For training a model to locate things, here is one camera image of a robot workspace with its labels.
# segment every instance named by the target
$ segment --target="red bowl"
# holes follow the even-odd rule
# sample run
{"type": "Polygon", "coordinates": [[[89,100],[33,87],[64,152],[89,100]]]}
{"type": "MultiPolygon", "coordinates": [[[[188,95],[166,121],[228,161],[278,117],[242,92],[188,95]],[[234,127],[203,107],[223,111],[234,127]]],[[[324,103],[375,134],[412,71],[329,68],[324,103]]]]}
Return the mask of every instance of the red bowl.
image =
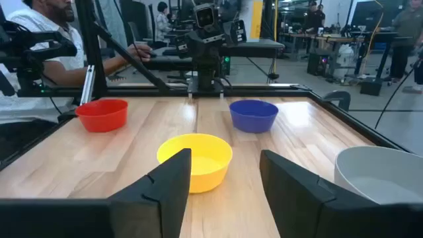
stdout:
{"type": "Polygon", "coordinates": [[[78,106],[75,111],[89,132],[109,132],[125,126],[128,103],[118,99],[104,99],[78,106]]]}

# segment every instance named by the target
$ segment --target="wooden tabletop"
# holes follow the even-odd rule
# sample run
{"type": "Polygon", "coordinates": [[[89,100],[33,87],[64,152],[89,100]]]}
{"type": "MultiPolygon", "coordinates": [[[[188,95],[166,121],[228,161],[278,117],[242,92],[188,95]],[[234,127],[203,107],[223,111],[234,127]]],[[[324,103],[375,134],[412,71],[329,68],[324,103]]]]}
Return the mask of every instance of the wooden tabletop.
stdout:
{"type": "Polygon", "coordinates": [[[188,133],[218,136],[233,148],[233,160],[216,189],[188,198],[181,237],[279,237],[263,192],[259,155],[271,149],[333,180],[343,149],[371,145],[307,98],[260,98],[280,113],[271,132],[233,128],[229,104],[241,98],[128,98],[125,127],[91,134],[78,119],[0,172],[2,198],[105,198],[159,163],[156,152],[169,138],[188,133]]]}
{"type": "Polygon", "coordinates": [[[283,36],[300,37],[300,38],[312,38],[316,40],[327,40],[328,42],[363,42],[361,38],[352,37],[341,37],[341,36],[316,36],[315,34],[294,34],[294,33],[281,33],[283,36]]]}

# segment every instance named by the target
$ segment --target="blue bowl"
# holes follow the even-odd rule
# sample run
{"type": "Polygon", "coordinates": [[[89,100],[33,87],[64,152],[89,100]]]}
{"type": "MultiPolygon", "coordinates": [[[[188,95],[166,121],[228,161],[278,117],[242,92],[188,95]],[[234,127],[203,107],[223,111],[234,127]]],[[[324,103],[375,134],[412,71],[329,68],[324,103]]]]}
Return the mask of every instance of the blue bowl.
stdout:
{"type": "Polygon", "coordinates": [[[229,106],[233,126],[248,133],[263,133],[270,130],[278,107],[260,100],[240,100],[229,106]]]}

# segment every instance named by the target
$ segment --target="gray floor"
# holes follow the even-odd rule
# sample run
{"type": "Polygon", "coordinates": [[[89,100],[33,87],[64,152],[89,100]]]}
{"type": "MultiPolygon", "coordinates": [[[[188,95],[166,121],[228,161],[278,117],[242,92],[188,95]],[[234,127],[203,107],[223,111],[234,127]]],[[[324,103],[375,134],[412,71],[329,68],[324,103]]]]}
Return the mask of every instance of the gray floor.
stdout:
{"type": "MultiPolygon", "coordinates": [[[[380,54],[370,55],[366,73],[375,74],[375,70],[379,65],[381,59],[380,54]]],[[[269,70],[271,59],[252,58],[252,60],[260,66],[265,72],[269,70]]],[[[409,59],[409,63],[414,62],[414,58],[409,59]]],[[[391,64],[391,59],[387,60],[386,66],[391,64]]],[[[121,73],[126,78],[124,81],[113,83],[142,83],[147,82],[140,74],[132,74],[132,68],[127,69],[121,73]]],[[[277,59],[276,71],[280,75],[279,83],[299,83],[307,85],[312,88],[318,95],[325,95],[334,90],[348,91],[352,96],[351,112],[350,114],[374,128],[380,112],[356,112],[354,110],[382,110],[389,97],[393,94],[398,84],[388,87],[384,84],[381,95],[379,97],[361,95],[359,86],[340,86],[331,84],[325,81],[322,77],[315,77],[307,74],[307,62],[292,62],[286,59],[277,59]]],[[[176,72],[154,72],[162,79],[166,75],[176,75],[176,72]]],[[[247,58],[232,58],[231,59],[231,76],[229,77],[232,83],[265,83],[266,76],[257,69],[247,58]]],[[[414,76],[411,75],[404,83],[404,86],[414,85],[414,76]]],[[[421,112],[386,112],[382,117],[380,125],[377,129],[389,139],[401,144],[409,150],[423,155],[423,95],[413,95],[403,93],[402,89],[393,98],[390,103],[389,110],[421,110],[421,112]]]]}

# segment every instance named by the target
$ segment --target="man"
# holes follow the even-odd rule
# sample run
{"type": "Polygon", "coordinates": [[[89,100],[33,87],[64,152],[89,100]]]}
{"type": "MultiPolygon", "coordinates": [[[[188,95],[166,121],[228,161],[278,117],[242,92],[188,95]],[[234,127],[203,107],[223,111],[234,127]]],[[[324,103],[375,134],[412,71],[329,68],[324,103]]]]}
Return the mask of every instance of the man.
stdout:
{"type": "MultiPolygon", "coordinates": [[[[305,18],[304,29],[306,34],[316,34],[319,27],[323,27],[323,13],[318,10],[317,3],[311,2],[305,18]]],[[[310,52],[311,38],[307,39],[307,54],[310,52]]]]}
{"type": "Polygon", "coordinates": [[[323,6],[323,4],[320,4],[318,8],[322,16],[322,27],[325,27],[325,20],[326,20],[326,14],[323,12],[324,7],[325,6],[323,6]]]}
{"type": "MultiPolygon", "coordinates": [[[[75,57],[59,57],[44,62],[44,75],[59,86],[83,86],[87,68],[84,67],[83,41],[69,22],[75,16],[72,0],[23,0],[30,9],[12,13],[8,19],[25,26],[33,32],[58,31],[74,43],[75,57]]],[[[37,44],[32,50],[48,48],[48,44],[37,44]]],[[[149,61],[145,45],[129,47],[128,52],[141,61],[149,61]]],[[[103,62],[105,75],[110,75],[127,62],[121,56],[103,62]]],[[[16,75],[8,75],[15,90],[19,89],[16,75]]],[[[59,113],[70,109],[72,99],[4,97],[0,93],[0,161],[40,136],[58,122],[59,113]]]]}
{"type": "Polygon", "coordinates": [[[409,7],[394,19],[393,27],[395,32],[398,32],[398,36],[411,37],[409,40],[393,43],[391,72],[385,80],[399,82],[404,76],[408,56],[415,48],[420,47],[423,40],[422,0],[410,0],[409,7]]]}

